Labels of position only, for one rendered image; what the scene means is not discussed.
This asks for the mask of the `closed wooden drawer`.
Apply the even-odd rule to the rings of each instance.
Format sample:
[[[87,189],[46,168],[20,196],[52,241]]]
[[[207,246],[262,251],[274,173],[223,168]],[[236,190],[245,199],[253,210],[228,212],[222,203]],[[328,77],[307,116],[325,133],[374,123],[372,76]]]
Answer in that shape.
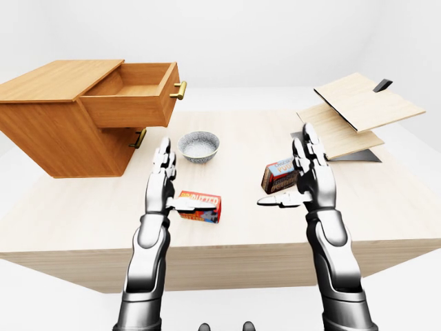
[[[102,140],[110,153],[110,163],[115,167],[112,176],[121,176],[132,158],[135,144],[141,128],[103,128]]]

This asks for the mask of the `silver robot right hand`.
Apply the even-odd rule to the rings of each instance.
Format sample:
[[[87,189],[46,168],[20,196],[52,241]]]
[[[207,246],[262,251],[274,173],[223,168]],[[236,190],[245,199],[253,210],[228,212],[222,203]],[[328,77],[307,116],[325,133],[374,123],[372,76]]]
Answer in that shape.
[[[310,123],[302,127],[302,139],[292,143],[294,167],[298,171],[297,190],[264,197],[258,205],[295,208],[305,205],[308,211],[336,207],[336,182],[325,157],[323,144]]]

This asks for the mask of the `pale wooden tiered rack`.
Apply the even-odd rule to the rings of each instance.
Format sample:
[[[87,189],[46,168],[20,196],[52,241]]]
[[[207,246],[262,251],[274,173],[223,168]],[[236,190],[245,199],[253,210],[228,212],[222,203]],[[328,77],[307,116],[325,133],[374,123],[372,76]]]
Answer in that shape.
[[[389,79],[377,83],[356,72],[315,88],[323,102],[297,115],[313,125],[329,160],[354,159],[383,144],[374,128],[425,113],[391,91],[391,84]]]

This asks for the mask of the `brown pudding box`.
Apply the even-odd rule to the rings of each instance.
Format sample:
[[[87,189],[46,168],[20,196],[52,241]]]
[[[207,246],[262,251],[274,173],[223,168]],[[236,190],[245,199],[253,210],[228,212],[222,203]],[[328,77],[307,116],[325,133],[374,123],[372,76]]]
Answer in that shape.
[[[267,194],[272,194],[296,185],[298,171],[293,157],[270,163],[265,168],[261,186]]]

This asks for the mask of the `grey patterned bowl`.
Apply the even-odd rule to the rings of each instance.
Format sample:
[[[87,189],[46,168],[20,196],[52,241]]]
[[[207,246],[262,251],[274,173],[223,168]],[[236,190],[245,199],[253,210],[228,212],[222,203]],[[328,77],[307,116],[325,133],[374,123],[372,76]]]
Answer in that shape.
[[[220,145],[211,132],[195,131],[182,136],[177,143],[181,154],[192,163],[206,163],[214,158]]]

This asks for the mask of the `red printed food box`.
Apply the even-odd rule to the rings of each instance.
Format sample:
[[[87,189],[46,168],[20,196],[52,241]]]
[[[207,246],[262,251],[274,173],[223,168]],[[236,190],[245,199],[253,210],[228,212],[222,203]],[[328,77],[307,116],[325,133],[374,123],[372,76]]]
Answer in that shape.
[[[179,212],[183,219],[218,223],[221,217],[221,196],[183,190],[179,197],[195,201],[197,207],[194,212]]]

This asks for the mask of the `open wooden drawer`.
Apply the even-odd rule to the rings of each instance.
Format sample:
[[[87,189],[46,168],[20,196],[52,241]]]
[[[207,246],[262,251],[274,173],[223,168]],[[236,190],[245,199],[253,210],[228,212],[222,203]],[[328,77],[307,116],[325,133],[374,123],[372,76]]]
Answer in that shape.
[[[122,63],[80,97],[99,128],[168,126],[180,83],[177,63]]]

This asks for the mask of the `wooden cabinet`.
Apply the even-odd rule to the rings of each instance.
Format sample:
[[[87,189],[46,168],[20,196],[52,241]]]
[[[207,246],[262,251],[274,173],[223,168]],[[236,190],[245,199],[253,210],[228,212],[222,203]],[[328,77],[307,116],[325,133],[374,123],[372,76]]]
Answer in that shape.
[[[52,177],[117,177],[80,96],[122,63],[57,60],[0,84],[0,131]]]

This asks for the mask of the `silver robot left hand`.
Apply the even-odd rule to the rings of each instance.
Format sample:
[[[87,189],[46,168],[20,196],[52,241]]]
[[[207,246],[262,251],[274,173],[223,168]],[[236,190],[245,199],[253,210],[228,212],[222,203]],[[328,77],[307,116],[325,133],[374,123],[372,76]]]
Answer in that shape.
[[[194,212],[196,202],[185,197],[174,198],[173,180],[176,178],[176,154],[171,151],[171,142],[164,137],[156,149],[152,172],[145,192],[145,213],[168,215],[170,210]]]

